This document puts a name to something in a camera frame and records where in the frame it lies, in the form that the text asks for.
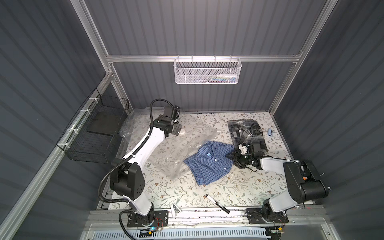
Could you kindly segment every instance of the white wire basket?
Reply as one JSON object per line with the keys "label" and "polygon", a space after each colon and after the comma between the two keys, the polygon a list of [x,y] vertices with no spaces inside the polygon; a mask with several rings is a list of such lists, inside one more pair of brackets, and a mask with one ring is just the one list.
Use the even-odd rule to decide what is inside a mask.
{"label": "white wire basket", "polygon": [[242,65],[239,58],[175,58],[173,66],[177,84],[236,84]]}

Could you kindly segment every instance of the white vented panel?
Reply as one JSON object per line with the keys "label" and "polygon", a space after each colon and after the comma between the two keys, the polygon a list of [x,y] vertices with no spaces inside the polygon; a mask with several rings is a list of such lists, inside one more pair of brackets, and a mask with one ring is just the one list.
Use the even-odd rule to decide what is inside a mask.
{"label": "white vented panel", "polygon": [[[139,230],[128,230],[135,239],[203,239],[203,238],[271,238],[265,235],[264,228],[258,227],[219,227],[219,228],[188,228],[188,229],[163,229],[155,232],[151,238],[139,238]],[[95,231],[93,240],[126,240],[129,239],[122,230]]]}
{"label": "white vented panel", "polygon": [[239,58],[225,60],[178,60],[175,58],[175,82],[178,84],[236,84],[241,61]]}

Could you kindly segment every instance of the gray plaid shirt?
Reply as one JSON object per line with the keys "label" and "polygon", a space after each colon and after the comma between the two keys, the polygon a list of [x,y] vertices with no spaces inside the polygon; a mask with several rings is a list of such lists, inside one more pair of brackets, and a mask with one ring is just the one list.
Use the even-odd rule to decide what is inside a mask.
{"label": "gray plaid shirt", "polygon": [[257,142],[260,144],[262,152],[268,152],[263,130],[256,121],[252,119],[230,120],[228,121],[228,128],[235,149],[239,149],[239,144]]}

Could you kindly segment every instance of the wire mesh basket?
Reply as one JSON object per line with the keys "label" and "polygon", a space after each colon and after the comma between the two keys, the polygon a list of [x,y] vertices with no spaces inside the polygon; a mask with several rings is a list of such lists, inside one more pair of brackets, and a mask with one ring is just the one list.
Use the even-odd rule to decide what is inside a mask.
{"label": "wire mesh basket", "polygon": [[239,58],[180,61],[175,58],[175,82],[177,84],[236,84],[241,61]]}
{"label": "wire mesh basket", "polygon": [[122,137],[118,135],[128,114],[128,100],[99,95],[72,129],[66,143],[57,143],[69,159],[110,163],[116,156]]}

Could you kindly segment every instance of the floral tablecloth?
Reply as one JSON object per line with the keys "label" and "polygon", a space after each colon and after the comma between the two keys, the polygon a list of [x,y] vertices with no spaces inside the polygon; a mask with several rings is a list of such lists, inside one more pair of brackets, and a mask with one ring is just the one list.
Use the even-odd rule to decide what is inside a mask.
{"label": "floral tablecloth", "polygon": [[[186,135],[195,138],[204,137],[207,129],[217,129],[220,134],[215,141],[230,143],[227,121],[235,119],[256,120],[263,129],[263,135],[268,147],[268,155],[288,159],[288,151],[276,130],[269,113],[208,113],[180,114],[180,123],[186,130]],[[149,115],[137,117],[127,153],[140,141],[149,126]],[[267,136],[267,130],[274,130],[272,137]],[[249,169],[239,169],[232,166],[228,175],[207,186],[196,184],[189,168],[182,164],[183,159],[171,159],[175,152],[181,151],[183,136],[170,135],[151,154],[143,170],[146,181],[145,194],[155,208],[169,208],[174,201],[179,207],[213,207],[205,199],[209,194],[224,206],[255,206],[261,205],[265,199],[286,190],[285,178],[275,172]],[[180,177],[172,180],[170,177],[180,170]],[[113,199],[119,198],[115,192]],[[113,203],[109,209],[130,208],[124,202]]]}

